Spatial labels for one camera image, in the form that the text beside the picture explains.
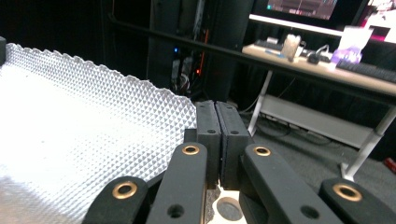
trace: metal desk leg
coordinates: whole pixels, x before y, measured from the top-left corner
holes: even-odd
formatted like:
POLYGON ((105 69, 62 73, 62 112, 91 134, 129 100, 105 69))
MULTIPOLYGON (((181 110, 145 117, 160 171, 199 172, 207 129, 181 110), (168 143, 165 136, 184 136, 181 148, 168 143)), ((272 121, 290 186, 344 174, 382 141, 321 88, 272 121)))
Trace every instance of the metal desk leg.
POLYGON ((392 123, 395 117, 396 107, 392 106, 385 117, 382 118, 375 130, 373 130, 372 133, 367 137, 363 146, 359 150, 358 158, 351 165, 346 163, 341 164, 341 174, 344 179, 353 181, 353 175, 356 174, 359 168, 361 168, 361 165, 373 151, 379 140, 381 140, 388 126, 392 123))
POLYGON ((262 85, 262 91, 260 92, 259 99, 257 100, 256 107, 254 108, 253 116, 251 117, 250 123, 248 125, 248 132, 251 136, 254 135, 255 130, 254 126, 256 125, 257 117, 260 114, 260 110, 262 109, 262 103, 264 101, 264 95, 267 92, 268 85, 270 84, 270 80, 272 77, 273 71, 269 70, 267 73, 267 77, 265 78, 264 85, 262 85))

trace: screw hole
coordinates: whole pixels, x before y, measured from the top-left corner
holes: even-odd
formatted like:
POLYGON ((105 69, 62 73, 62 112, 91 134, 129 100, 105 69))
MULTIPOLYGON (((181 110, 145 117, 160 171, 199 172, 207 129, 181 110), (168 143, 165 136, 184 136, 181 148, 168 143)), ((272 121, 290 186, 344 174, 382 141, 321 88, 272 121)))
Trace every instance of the screw hole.
POLYGON ((134 196, 136 191, 137 191, 137 185, 135 183, 131 181, 125 181, 119 183, 118 185, 116 185, 116 187, 114 187, 113 197, 120 200, 127 199, 134 196))
POLYGON ((338 196, 351 202, 358 202, 362 199, 361 193, 349 185, 336 184, 332 186, 332 189, 338 196))
POLYGON ((345 195, 347 195, 349 197, 355 197, 356 196, 356 193, 354 191, 350 190, 350 189, 340 189, 340 191, 343 194, 345 194, 345 195))
POLYGON ((195 147, 186 147, 186 151, 187 152, 194 152, 195 151, 195 147))
POLYGON ((132 189, 131 186, 122 186, 119 188, 119 193, 125 194, 125 193, 129 192, 131 189, 132 189))
POLYGON ((184 214, 184 208, 179 204, 174 204, 168 208, 168 216, 171 218, 179 218, 184 214))
POLYGON ((311 218, 311 219, 319 218, 319 212, 311 206, 304 205, 303 207, 301 207, 301 212, 303 213, 304 216, 306 216, 308 218, 311 218))
POLYGON ((259 156, 269 156, 271 155, 271 150, 266 147, 255 147, 254 151, 259 156))
POLYGON ((196 146, 187 146, 187 147, 183 147, 182 149, 183 153, 186 155, 195 155, 199 152, 199 148, 196 146))

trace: computer monitor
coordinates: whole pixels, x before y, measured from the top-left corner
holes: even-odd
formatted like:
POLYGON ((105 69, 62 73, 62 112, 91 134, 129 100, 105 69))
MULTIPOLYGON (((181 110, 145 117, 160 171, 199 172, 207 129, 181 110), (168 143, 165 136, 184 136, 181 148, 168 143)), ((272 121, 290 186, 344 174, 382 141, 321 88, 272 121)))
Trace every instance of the computer monitor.
POLYGON ((369 0, 256 0, 252 14, 343 31, 357 25, 369 0))
POLYGON ((371 39, 396 43, 396 0, 370 1, 359 26, 373 29, 371 39))

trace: silver crinkled foil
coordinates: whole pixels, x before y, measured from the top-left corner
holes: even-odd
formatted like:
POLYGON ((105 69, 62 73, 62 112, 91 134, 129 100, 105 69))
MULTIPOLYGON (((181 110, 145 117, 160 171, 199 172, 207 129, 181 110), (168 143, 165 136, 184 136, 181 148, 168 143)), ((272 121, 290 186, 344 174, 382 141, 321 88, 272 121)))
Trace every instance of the silver crinkled foil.
POLYGON ((59 52, 7 45, 0 67, 0 223, 80 223, 119 176, 167 167, 192 102, 59 52))

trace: brass ring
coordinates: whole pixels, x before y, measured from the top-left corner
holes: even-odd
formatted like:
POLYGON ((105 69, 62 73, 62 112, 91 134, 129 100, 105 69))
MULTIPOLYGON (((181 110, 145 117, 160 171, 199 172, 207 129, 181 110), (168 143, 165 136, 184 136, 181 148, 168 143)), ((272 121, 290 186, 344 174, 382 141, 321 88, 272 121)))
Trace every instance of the brass ring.
POLYGON ((197 154, 199 152, 199 148, 196 146, 186 146, 183 147, 182 151, 184 154, 191 156, 197 154))
POLYGON ((332 190, 334 190, 334 192, 338 194, 338 196, 340 196, 341 198, 352 202, 358 202, 363 198, 360 192, 346 184, 336 184, 332 186, 332 190), (348 190, 350 192, 350 195, 344 193, 343 189, 348 190))
POLYGON ((259 156, 269 156, 271 155, 271 150, 266 147, 254 147, 254 152, 259 156))
POLYGON ((119 183, 118 185, 116 185, 116 187, 114 187, 113 197, 115 197, 116 199, 127 199, 127 198, 134 196, 136 191, 137 191, 137 185, 135 183, 133 183, 131 181, 125 181, 125 182, 119 183), (121 193, 120 189, 122 187, 129 187, 130 189, 124 193, 121 193))

